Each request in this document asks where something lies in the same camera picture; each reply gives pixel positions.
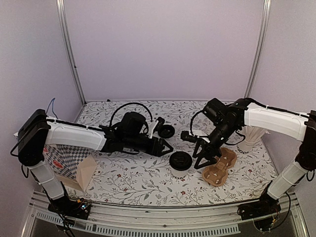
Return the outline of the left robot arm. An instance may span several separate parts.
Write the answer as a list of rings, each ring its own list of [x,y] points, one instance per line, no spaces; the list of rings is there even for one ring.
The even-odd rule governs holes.
[[[103,153],[125,153],[126,149],[132,149],[135,154],[144,152],[155,157],[172,152],[172,146],[164,138],[154,136],[163,126],[164,119],[150,120],[147,122],[140,113],[127,112],[117,123],[95,127],[49,117],[45,110],[38,109],[18,131],[10,155],[29,168],[54,207],[62,214],[70,214],[74,207],[83,206],[82,199],[70,200],[64,185],[44,161],[45,145],[68,145]]]

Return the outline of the brown cardboard cup carrier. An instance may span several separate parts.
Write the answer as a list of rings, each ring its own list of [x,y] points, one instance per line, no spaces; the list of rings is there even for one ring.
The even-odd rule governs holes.
[[[221,148],[221,153],[221,157],[216,157],[217,162],[206,167],[201,175],[205,182],[214,187],[225,184],[228,171],[235,165],[237,160],[236,153],[228,148]]]

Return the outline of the white paper cup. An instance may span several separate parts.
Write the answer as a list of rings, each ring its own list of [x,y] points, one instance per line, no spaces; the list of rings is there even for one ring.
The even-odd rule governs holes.
[[[187,174],[188,174],[188,169],[186,170],[177,170],[174,168],[171,168],[171,175],[173,178],[175,178],[176,180],[185,180]]]

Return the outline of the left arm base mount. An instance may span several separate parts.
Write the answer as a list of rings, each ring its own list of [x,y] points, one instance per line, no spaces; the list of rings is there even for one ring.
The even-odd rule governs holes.
[[[91,210],[91,203],[83,198],[71,200],[68,196],[52,200],[49,198],[48,210],[61,216],[87,220]]]

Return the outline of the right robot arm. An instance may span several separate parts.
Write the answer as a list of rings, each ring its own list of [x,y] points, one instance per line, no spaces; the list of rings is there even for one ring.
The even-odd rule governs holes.
[[[241,98],[225,105],[217,98],[208,101],[200,111],[215,128],[209,135],[199,135],[193,156],[195,169],[215,163],[220,148],[229,137],[244,126],[259,127],[285,134],[301,142],[298,155],[263,191],[255,205],[259,215],[266,215],[276,201],[316,168],[316,113],[297,113],[265,106],[252,98]]]

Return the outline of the blue checkered paper bag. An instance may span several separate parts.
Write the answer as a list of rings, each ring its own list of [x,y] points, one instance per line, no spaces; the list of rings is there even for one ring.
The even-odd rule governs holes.
[[[37,109],[15,133],[16,157],[44,187],[59,181],[84,192],[97,168],[92,155],[105,144],[101,129],[50,117]]]

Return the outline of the black plastic cup lid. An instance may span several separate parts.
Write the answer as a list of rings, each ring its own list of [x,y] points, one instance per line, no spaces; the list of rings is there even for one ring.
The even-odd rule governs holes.
[[[178,171],[188,170],[193,163],[192,157],[183,151],[174,152],[169,158],[170,166]]]

